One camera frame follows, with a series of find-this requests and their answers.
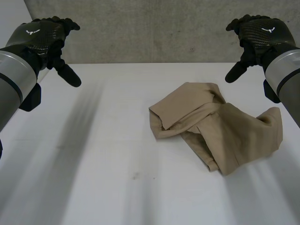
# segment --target table surface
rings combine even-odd
[[[232,66],[72,65],[79,88],[50,71],[41,105],[18,111],[0,134],[0,224],[299,224],[300,129],[264,96],[260,67],[228,84]],[[216,83],[252,116],[278,106],[280,149],[223,177],[180,136],[156,140],[148,107],[184,82]]]

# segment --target crumpled khaki pants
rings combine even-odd
[[[214,83],[184,83],[149,109],[156,138],[181,134],[210,171],[223,175],[269,156],[283,138],[279,108],[254,118],[226,103]]]

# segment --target robotic arm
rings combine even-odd
[[[18,108],[31,111],[40,104],[40,70],[55,68],[70,85],[81,85],[77,74],[60,58],[66,37],[79,29],[68,18],[36,19],[20,25],[0,49],[0,131]]]
[[[275,103],[281,101],[300,127],[300,49],[286,24],[267,16],[245,15],[234,19],[226,30],[239,36],[244,53],[225,80],[232,83],[249,66],[262,66],[265,96]]]

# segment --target silver arm cylinder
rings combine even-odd
[[[266,80],[300,127],[300,49],[285,52],[268,66]]]
[[[0,131],[37,82],[31,66],[19,56],[0,51]]]

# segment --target black robotic glove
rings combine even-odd
[[[26,60],[36,74],[44,68],[55,68],[58,75],[74,87],[81,85],[77,74],[60,58],[66,37],[80,27],[71,19],[57,16],[23,23],[12,34],[3,51],[15,53]]]
[[[236,81],[248,67],[259,65],[266,71],[277,56],[298,49],[286,24],[268,16],[245,15],[241,19],[234,19],[226,30],[233,30],[239,37],[240,46],[244,48],[240,61],[225,77],[228,83]],[[266,80],[263,86],[266,97],[279,103],[279,98]]]

